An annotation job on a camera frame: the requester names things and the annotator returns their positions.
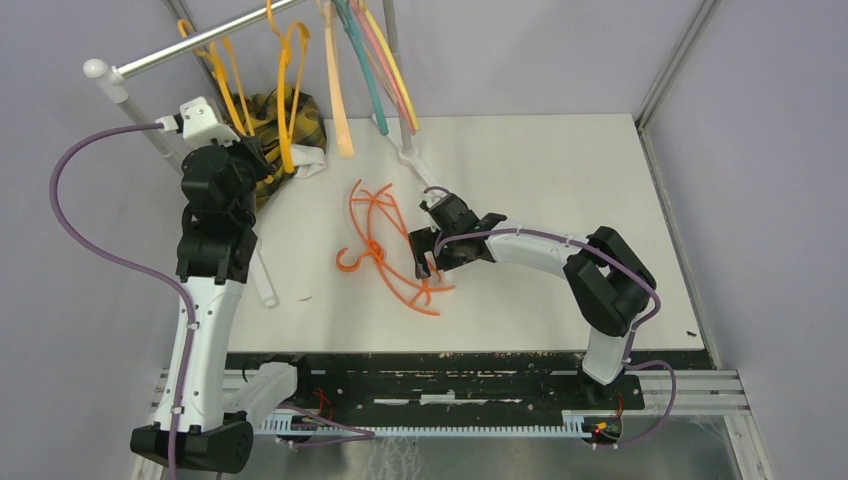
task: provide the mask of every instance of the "white tabletop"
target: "white tabletop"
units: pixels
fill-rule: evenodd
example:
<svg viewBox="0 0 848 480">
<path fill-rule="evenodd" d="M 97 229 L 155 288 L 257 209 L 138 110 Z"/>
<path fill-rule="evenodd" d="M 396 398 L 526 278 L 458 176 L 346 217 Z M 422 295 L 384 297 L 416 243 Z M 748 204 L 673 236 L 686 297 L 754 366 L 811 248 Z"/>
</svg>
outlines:
<svg viewBox="0 0 848 480">
<path fill-rule="evenodd" d="M 354 159 L 338 156 L 327 122 L 328 168 L 294 180 L 260 212 L 256 231 L 280 304 L 266 309 L 248 282 L 230 351 L 585 350 L 589 326 L 568 284 L 553 275 L 483 261 L 463 266 L 447 277 L 456 289 L 433 297 L 441 316 L 430 317 L 396 299 L 371 259 L 356 272 L 339 271 L 339 249 L 350 247 L 344 257 L 350 263 L 364 248 L 347 207 L 357 179 L 372 192 L 393 183 L 408 228 L 430 225 L 418 208 L 424 185 L 397 162 L 394 143 L 371 120 L 353 120 L 350 128 Z M 396 140 L 397 128 L 392 131 Z M 435 176 L 480 217 L 502 213 L 564 233 L 601 225 L 618 230 L 653 273 L 663 300 L 635 347 L 703 348 L 629 115 L 424 118 L 414 142 Z M 384 218 L 375 219 L 389 263 L 414 278 L 405 240 Z"/>
</svg>

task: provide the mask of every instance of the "orange plastic hanger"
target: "orange plastic hanger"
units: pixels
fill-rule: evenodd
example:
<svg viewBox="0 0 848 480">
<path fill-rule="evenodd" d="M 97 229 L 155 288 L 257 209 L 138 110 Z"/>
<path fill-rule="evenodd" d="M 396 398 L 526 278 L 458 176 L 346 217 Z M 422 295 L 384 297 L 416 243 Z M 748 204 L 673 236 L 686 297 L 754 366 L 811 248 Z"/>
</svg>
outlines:
<svg viewBox="0 0 848 480">
<path fill-rule="evenodd" d="M 345 265 L 342 263 L 342 256 L 347 252 L 348 248 L 342 248 L 339 250 L 339 253 L 336 254 L 336 267 L 343 272 L 354 272 L 359 269 L 362 265 L 362 261 L 368 257 L 374 259 L 374 264 L 377 266 L 377 271 L 380 273 L 380 277 L 382 277 L 383 281 L 386 283 L 386 286 L 389 287 L 389 290 L 397 297 L 398 300 L 403 302 L 407 307 L 415 310 L 416 312 L 423 313 L 425 315 L 433 315 L 439 316 L 441 315 L 439 312 L 435 310 L 430 310 L 427 308 L 423 308 L 417 304 L 418 299 L 421 296 L 424 296 L 424 306 L 428 307 L 432 300 L 433 292 L 445 292 L 448 290 L 452 290 L 454 288 L 453 285 L 445 285 L 445 286 L 430 286 L 430 283 L 427 279 L 424 280 L 410 280 L 400 273 L 397 272 L 394 268 L 391 267 L 386 262 L 386 252 L 383 249 L 383 246 L 380 245 L 374 238 L 374 230 L 373 230 L 373 213 L 374 207 L 377 207 L 386 218 L 389 219 L 389 222 L 395 227 L 395 230 L 403 237 L 404 241 L 409 246 L 409 251 L 412 252 L 412 245 L 409 244 L 409 230 L 406 229 L 406 224 L 403 221 L 403 216 L 400 213 L 400 208 L 398 207 L 397 201 L 395 201 L 394 197 L 386 193 L 386 191 L 391 188 L 392 184 L 389 183 L 380 190 L 377 190 L 376 193 L 372 194 L 366 189 L 360 189 L 360 193 L 364 195 L 364 197 L 354 197 L 357 189 L 359 189 L 359 185 L 362 184 L 362 179 L 359 179 L 356 182 L 356 185 L 353 186 L 353 189 L 350 191 L 350 196 L 348 197 L 348 208 L 350 209 L 350 218 L 353 220 L 353 225 L 356 227 L 356 233 L 359 234 L 359 238 L 362 240 L 362 243 L 365 245 L 366 250 L 362 252 L 359 257 L 356 258 L 356 261 L 352 265 Z M 354 210 L 354 204 L 356 203 L 368 203 L 368 216 L 365 231 L 362 231 L 362 227 L 359 226 L 359 222 L 356 219 L 356 212 Z M 395 215 L 392 216 L 391 213 L 387 210 L 390 208 L 394 211 Z M 439 283 L 442 282 L 442 274 L 439 272 L 435 265 L 430 263 L 430 270 L 436 272 L 436 277 Z M 395 285 L 390 280 L 387 272 L 391 274 L 395 279 L 401 281 L 402 283 L 414 288 L 417 290 L 417 293 L 407 299 L 401 294 L 400 291 L 395 287 Z"/>
</svg>

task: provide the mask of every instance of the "gray wall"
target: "gray wall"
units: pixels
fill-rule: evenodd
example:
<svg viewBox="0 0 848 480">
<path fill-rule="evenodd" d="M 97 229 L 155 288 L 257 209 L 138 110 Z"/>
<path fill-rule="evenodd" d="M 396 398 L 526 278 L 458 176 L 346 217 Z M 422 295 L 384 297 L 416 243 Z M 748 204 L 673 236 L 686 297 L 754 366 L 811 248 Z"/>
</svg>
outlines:
<svg viewBox="0 0 848 480">
<path fill-rule="evenodd" d="M 264 2 L 186 0 L 197 27 Z M 395 0 L 405 79 L 424 116 L 635 113 L 697 0 Z M 368 5 L 382 24 L 381 0 Z M 305 91 L 329 116 L 323 22 L 313 0 L 277 15 L 312 32 Z M 348 116 L 371 114 L 356 56 L 339 27 Z M 276 83 L 279 42 L 266 22 L 231 37 L 250 92 Z M 289 78 L 297 71 L 295 56 Z M 383 104 L 390 105 L 385 97 Z"/>
<path fill-rule="evenodd" d="M 83 62 L 130 60 L 178 35 L 152 1 L 6 0 L 1 10 L 0 478 L 120 478 L 170 356 L 177 297 L 73 243 L 47 183 L 77 140 L 128 123 Z M 207 91 L 191 59 L 130 83 L 157 116 Z M 184 200 L 140 135 L 85 150 L 60 187 L 94 242 L 173 271 Z"/>
<path fill-rule="evenodd" d="M 651 131 L 782 479 L 846 478 L 848 3 L 723 2 Z"/>
</svg>

